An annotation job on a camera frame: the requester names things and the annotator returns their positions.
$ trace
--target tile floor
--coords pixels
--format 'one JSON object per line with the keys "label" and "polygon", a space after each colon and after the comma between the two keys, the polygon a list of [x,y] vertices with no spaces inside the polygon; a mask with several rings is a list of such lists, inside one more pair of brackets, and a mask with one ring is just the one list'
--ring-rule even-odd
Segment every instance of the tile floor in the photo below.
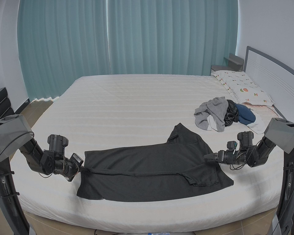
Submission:
{"label": "tile floor", "polygon": [[[52,101],[34,101],[30,103],[23,114],[32,127],[43,112],[52,104]],[[268,231],[276,208],[249,218],[225,224],[219,227],[195,231],[195,235],[265,235]],[[25,211],[27,220],[32,223],[37,235],[92,235],[94,229],[69,225],[55,220],[43,218]],[[0,211],[0,235],[12,235],[12,231]],[[112,235],[113,232],[97,231],[99,235]]]}

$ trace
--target pillow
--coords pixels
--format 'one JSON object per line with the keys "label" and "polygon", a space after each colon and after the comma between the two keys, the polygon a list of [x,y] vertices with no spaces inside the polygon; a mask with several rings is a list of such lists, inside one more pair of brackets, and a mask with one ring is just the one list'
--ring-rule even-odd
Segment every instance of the pillow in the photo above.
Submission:
{"label": "pillow", "polygon": [[221,84],[227,89],[236,103],[272,106],[270,96],[257,86],[243,71],[219,70],[213,72]]}

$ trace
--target mattress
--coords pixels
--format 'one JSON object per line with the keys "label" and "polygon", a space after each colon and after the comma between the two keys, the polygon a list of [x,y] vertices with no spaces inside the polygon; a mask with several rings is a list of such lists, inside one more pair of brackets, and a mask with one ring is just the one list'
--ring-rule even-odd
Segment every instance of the mattress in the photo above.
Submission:
{"label": "mattress", "polygon": [[[194,109],[214,97],[230,94],[211,76],[100,75],[81,77],[39,118],[32,130],[42,149],[50,134],[69,139],[65,154],[84,158],[84,151],[167,141],[181,122],[198,133],[214,152],[248,131],[233,123],[224,132],[196,127]],[[254,107],[267,125],[276,114]],[[255,134],[256,144],[263,135]],[[15,153],[11,169],[24,210],[68,224],[112,232],[183,232],[207,229],[269,210],[278,205],[283,177],[283,151],[276,147],[266,164],[239,171],[222,170],[234,180],[223,190],[159,202],[87,200],[76,196],[80,174],[69,183],[60,175],[44,179],[30,170],[25,157]]]}

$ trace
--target black t-shirt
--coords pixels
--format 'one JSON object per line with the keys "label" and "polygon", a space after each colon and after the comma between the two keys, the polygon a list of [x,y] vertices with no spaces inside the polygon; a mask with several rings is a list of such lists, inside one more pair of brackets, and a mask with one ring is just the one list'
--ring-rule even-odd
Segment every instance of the black t-shirt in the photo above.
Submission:
{"label": "black t-shirt", "polygon": [[181,123],[167,142],[85,152],[85,171],[77,196],[121,202],[194,197],[234,184],[214,160],[202,138]]}

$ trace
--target wall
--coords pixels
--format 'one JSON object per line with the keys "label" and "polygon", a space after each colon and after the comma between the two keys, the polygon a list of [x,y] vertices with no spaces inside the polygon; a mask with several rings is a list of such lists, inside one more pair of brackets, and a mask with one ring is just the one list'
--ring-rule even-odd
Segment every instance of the wall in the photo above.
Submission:
{"label": "wall", "polygon": [[0,88],[6,87],[14,111],[28,99],[17,46],[19,1],[0,0]]}
{"label": "wall", "polygon": [[294,69],[294,0],[239,0],[236,55],[260,50]]}

